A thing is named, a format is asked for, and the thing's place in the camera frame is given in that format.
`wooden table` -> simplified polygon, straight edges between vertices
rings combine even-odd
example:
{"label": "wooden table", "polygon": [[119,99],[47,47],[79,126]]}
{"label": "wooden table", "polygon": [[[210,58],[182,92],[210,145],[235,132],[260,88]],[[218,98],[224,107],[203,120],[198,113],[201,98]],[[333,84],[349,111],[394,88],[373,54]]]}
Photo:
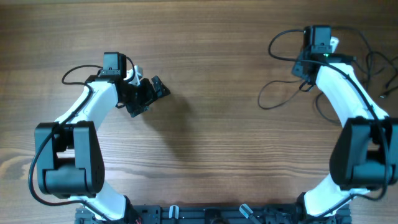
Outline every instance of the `wooden table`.
{"label": "wooden table", "polygon": [[[72,223],[77,205],[46,207],[30,196],[34,128],[55,120],[80,95],[80,86],[61,84],[62,75],[77,65],[102,65],[109,51],[130,56],[145,77],[158,75],[172,92],[134,119],[125,109],[112,110],[98,130],[106,179],[134,205],[293,202],[327,175],[341,127],[314,110],[319,90],[274,110],[257,106],[267,82],[296,79],[292,63],[268,56],[269,41],[311,24],[354,26],[393,57],[396,10],[393,2],[294,0],[1,6],[0,223]],[[363,62],[358,36],[334,35],[339,52]],[[274,52],[296,57],[302,38],[286,35]],[[378,58],[377,64],[385,63]],[[85,68],[68,79],[94,73]],[[377,97],[392,75],[388,68],[374,78],[370,94],[397,116],[398,93]],[[298,85],[270,86],[262,104],[288,98]],[[320,101],[335,116],[327,99]],[[381,202],[357,199],[354,223],[396,223],[397,200],[395,186]]]}

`black cable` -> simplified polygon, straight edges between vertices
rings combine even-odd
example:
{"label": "black cable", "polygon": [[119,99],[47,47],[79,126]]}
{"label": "black cable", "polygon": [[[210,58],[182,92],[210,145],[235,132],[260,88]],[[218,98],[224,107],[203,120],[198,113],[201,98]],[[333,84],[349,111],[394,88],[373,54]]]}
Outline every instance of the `black cable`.
{"label": "black cable", "polygon": [[271,83],[275,83],[275,82],[280,82],[280,83],[297,83],[297,82],[300,82],[300,81],[302,81],[302,80],[301,80],[301,79],[300,79],[300,80],[296,80],[296,81],[274,80],[274,81],[271,81],[271,82],[265,84],[265,85],[261,88],[261,90],[260,90],[259,96],[258,96],[258,98],[257,98],[257,104],[258,104],[259,107],[260,107],[261,109],[263,109],[263,110],[271,110],[271,109],[274,109],[274,108],[277,108],[277,107],[279,107],[279,106],[284,105],[285,103],[287,103],[287,102],[289,102],[291,99],[293,99],[293,97],[295,97],[296,94],[299,93],[300,90],[297,90],[295,93],[293,93],[293,95],[292,95],[288,100],[285,100],[284,102],[281,102],[281,103],[279,103],[278,105],[270,106],[270,107],[261,106],[261,104],[260,104],[261,93],[262,93],[262,92],[265,90],[265,88],[266,88],[268,85],[270,85]]}
{"label": "black cable", "polygon": [[314,100],[314,102],[315,102],[315,107],[316,107],[317,111],[318,111],[319,114],[322,116],[322,118],[324,118],[325,120],[327,120],[327,121],[329,121],[329,122],[331,122],[331,123],[333,123],[333,124],[340,124],[340,120],[330,119],[330,118],[326,117],[326,116],[322,113],[322,111],[321,111],[321,109],[320,109],[320,107],[319,107],[319,104],[318,104],[319,98],[320,98],[322,95],[323,95],[323,92],[319,93],[319,94],[317,95],[317,97],[315,97],[315,100]]}
{"label": "black cable", "polygon": [[[365,69],[363,69],[363,68],[360,66],[360,64],[358,63],[357,60],[354,60],[354,64],[357,66],[357,68],[359,68],[359,71],[361,71],[361,72],[363,72],[363,73],[365,73],[365,74],[368,74],[368,72],[365,71]],[[382,73],[382,72],[384,71],[384,69],[385,69],[385,67],[380,68],[380,70],[378,70],[377,72],[371,74],[371,76],[375,76],[375,75],[378,75],[378,74]]]}
{"label": "black cable", "polygon": [[132,62],[131,58],[129,58],[129,57],[127,57],[127,56],[126,56],[126,58],[127,58],[127,60],[129,60],[129,62],[131,63],[131,66],[132,66],[132,76],[131,76],[130,78],[128,78],[128,79],[125,80],[126,83],[129,83],[129,82],[131,82],[131,81],[134,79],[134,77],[136,76],[136,69],[134,68],[134,63]]}
{"label": "black cable", "polygon": [[86,98],[80,103],[80,105],[64,120],[62,121],[58,126],[56,126],[51,133],[44,139],[44,141],[41,143],[41,145],[39,146],[35,156],[32,159],[32,163],[30,164],[30,168],[29,168],[29,175],[28,175],[28,186],[29,186],[29,190],[30,193],[32,194],[33,198],[36,199],[36,201],[44,204],[44,205],[48,205],[48,206],[62,206],[62,205],[71,205],[74,203],[80,203],[82,204],[84,207],[89,208],[91,211],[95,212],[97,215],[101,216],[102,218],[104,218],[106,221],[110,222],[111,220],[106,217],[103,213],[99,212],[97,209],[95,209],[94,207],[92,207],[90,204],[87,203],[87,201],[84,200],[72,200],[72,201],[67,201],[67,202],[57,202],[57,203],[53,203],[53,202],[48,202],[43,200],[42,198],[40,198],[37,194],[36,191],[34,190],[34,185],[33,185],[33,173],[34,173],[34,169],[35,169],[35,165],[37,163],[37,160],[39,159],[40,154],[42,153],[45,145],[50,141],[50,139],[53,138],[54,134],[59,132],[61,130],[61,128],[63,128],[63,126],[70,121],[73,117],[76,116],[76,114],[82,109],[82,107],[84,107],[84,105],[90,100],[92,94],[93,94],[93,89],[91,86],[87,85],[86,83],[83,82],[65,82],[65,78],[67,77],[67,75],[69,73],[71,73],[72,71],[79,69],[79,68],[84,68],[84,67],[95,67],[95,68],[102,68],[98,65],[81,65],[81,66],[77,66],[69,71],[67,71],[63,77],[62,77],[62,83],[65,85],[83,85],[85,87],[88,88],[88,94],[86,96]]}
{"label": "black cable", "polygon": [[388,150],[387,138],[386,138],[386,136],[384,134],[384,130],[383,130],[382,126],[381,126],[381,122],[380,122],[379,118],[377,117],[376,113],[374,112],[372,105],[370,105],[370,103],[366,99],[365,95],[363,94],[363,92],[361,91],[359,86],[357,86],[357,84],[354,82],[354,80],[349,75],[345,74],[345,72],[343,72],[339,68],[337,68],[335,66],[332,66],[332,65],[330,65],[328,63],[318,62],[318,61],[314,61],[314,60],[300,60],[300,59],[296,59],[296,58],[284,58],[284,57],[279,57],[279,56],[274,55],[271,52],[272,44],[275,42],[275,40],[278,37],[280,37],[280,36],[282,36],[284,34],[287,34],[289,32],[303,32],[303,30],[287,30],[287,31],[281,32],[280,34],[277,34],[271,40],[271,42],[268,45],[268,54],[271,57],[273,57],[275,59],[278,59],[278,60],[283,60],[283,61],[287,61],[287,62],[314,63],[314,64],[317,64],[317,65],[326,66],[326,67],[329,67],[329,68],[335,70],[336,72],[340,73],[343,77],[345,77],[351,83],[351,85],[357,91],[358,95],[362,98],[362,100],[363,100],[364,104],[366,105],[368,111],[372,115],[372,117],[374,119],[374,123],[376,124],[376,127],[378,129],[377,133],[378,133],[379,140],[381,142],[381,148],[382,148],[382,150],[384,152],[384,162],[385,162],[385,166],[386,166],[386,168],[384,170],[384,183],[383,183],[383,186],[382,186],[382,191],[381,191],[380,195],[378,197],[376,197],[376,198],[372,198],[372,197],[369,197],[367,195],[361,195],[361,194],[351,194],[350,197],[362,197],[362,198],[365,198],[365,199],[368,199],[368,200],[372,200],[372,201],[377,201],[377,200],[382,199],[383,196],[385,196],[385,194],[387,192],[389,178],[390,178],[389,177],[389,166],[390,166],[389,165],[389,150]]}
{"label": "black cable", "polygon": [[392,62],[393,60],[395,60],[397,57],[394,57],[393,60],[389,60],[384,54],[377,52],[377,51],[372,51],[370,53],[368,53],[368,55],[366,56],[366,58],[368,57],[372,57],[372,55],[379,55],[380,57],[382,57],[389,65],[391,65],[391,67],[396,71],[396,74],[385,84],[385,88],[388,88],[389,85],[391,84],[392,81],[394,81],[394,79],[398,76],[398,68],[394,65],[394,63]]}
{"label": "black cable", "polygon": [[[334,30],[350,30],[352,32],[358,33],[359,36],[362,38],[363,42],[365,43],[366,47],[368,48],[368,52],[372,52],[372,48],[369,44],[368,39],[365,37],[365,35],[360,30],[355,29],[354,27],[347,27],[347,26],[333,26],[332,29],[334,29]],[[358,66],[358,68],[360,68],[360,70],[364,71],[364,69],[361,66],[359,66],[359,64],[357,64],[357,66]],[[370,58],[366,57],[366,67],[368,69],[367,72],[364,71],[366,73],[366,75],[368,76],[368,81],[365,84],[366,91],[369,89],[369,81],[371,79],[372,66],[373,66],[373,55],[370,56]]]}
{"label": "black cable", "polygon": [[390,95],[390,93],[392,93],[393,91],[396,91],[396,90],[398,90],[398,85],[395,86],[394,88],[391,88],[391,89],[389,89],[387,91],[384,91],[383,93],[380,94],[379,97],[380,98],[386,98],[388,95]]}

